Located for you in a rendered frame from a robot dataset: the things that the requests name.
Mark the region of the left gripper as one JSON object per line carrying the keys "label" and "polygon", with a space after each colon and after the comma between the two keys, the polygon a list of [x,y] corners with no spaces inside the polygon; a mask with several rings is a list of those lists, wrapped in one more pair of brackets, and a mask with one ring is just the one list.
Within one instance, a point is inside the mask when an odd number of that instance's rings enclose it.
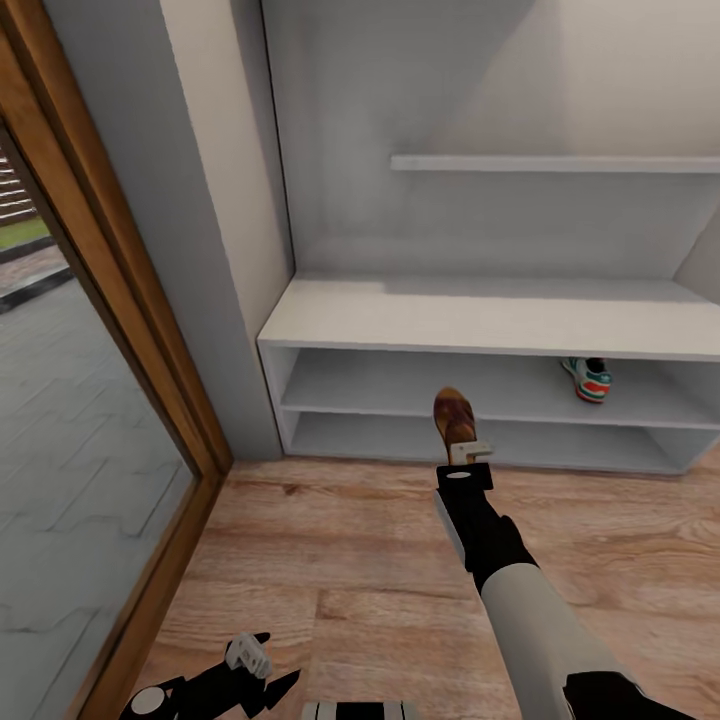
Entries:
{"label": "left gripper", "polygon": [[[255,637],[259,643],[270,639],[270,633],[257,633]],[[298,681],[299,670],[293,671],[284,677],[265,685],[266,679],[259,679],[247,667],[231,669],[226,661],[207,669],[204,672],[208,678],[211,691],[211,707],[208,720],[214,720],[217,715],[241,703],[250,720],[258,715],[265,707],[271,710],[275,704]]]}

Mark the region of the sandal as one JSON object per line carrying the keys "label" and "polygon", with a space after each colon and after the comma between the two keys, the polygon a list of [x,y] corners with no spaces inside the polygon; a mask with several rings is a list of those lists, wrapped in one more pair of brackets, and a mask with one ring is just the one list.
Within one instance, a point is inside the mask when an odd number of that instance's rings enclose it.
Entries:
{"label": "sandal", "polygon": [[[437,395],[434,419],[448,453],[448,464],[454,466],[451,445],[477,441],[472,406],[459,390],[448,387]],[[467,461],[474,464],[475,457],[467,457]]]}

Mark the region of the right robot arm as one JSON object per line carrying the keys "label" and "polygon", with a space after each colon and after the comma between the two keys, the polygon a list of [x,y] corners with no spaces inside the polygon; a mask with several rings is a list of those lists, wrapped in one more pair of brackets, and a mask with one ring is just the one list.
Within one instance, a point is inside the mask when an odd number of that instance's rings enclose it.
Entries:
{"label": "right robot arm", "polygon": [[647,696],[526,550],[513,520],[486,500],[491,441],[451,445],[437,467],[438,513],[473,574],[524,720],[696,720]]}

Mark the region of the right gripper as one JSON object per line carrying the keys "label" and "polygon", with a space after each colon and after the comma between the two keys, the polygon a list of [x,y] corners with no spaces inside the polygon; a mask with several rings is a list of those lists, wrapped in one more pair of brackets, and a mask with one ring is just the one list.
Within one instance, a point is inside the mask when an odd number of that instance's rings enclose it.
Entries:
{"label": "right gripper", "polygon": [[491,472],[489,470],[488,463],[474,463],[468,465],[449,465],[437,467],[437,479],[439,485],[442,484],[442,480],[446,478],[448,472],[464,472],[464,470],[472,472],[472,476],[474,476],[474,478],[476,478],[476,480],[480,482],[480,485],[483,489],[493,489],[493,480],[491,479]]}

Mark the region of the gym shoe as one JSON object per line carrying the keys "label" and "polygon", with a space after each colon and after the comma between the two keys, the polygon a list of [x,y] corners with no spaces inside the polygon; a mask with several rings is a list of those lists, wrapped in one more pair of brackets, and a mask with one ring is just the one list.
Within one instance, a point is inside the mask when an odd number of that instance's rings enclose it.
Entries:
{"label": "gym shoe", "polygon": [[561,357],[563,367],[576,378],[576,392],[583,400],[602,403],[612,382],[606,359]]}

